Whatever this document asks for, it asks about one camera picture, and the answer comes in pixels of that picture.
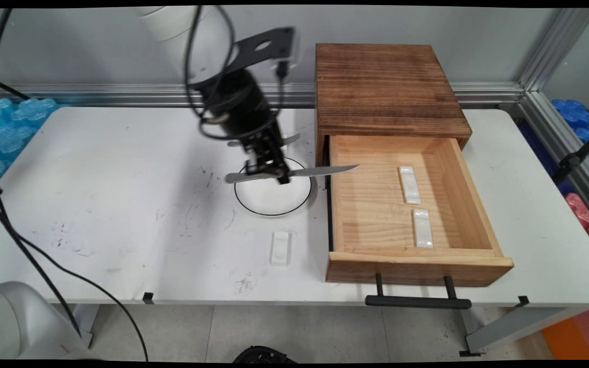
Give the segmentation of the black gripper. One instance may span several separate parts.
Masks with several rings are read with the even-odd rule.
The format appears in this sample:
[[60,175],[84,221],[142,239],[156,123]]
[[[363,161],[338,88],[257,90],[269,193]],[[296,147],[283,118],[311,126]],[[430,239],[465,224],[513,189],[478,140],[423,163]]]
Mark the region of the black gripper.
[[216,141],[239,141],[248,154],[245,173],[255,179],[290,183],[281,151],[278,111],[272,110],[252,72],[225,72],[198,83],[204,111],[199,132]]

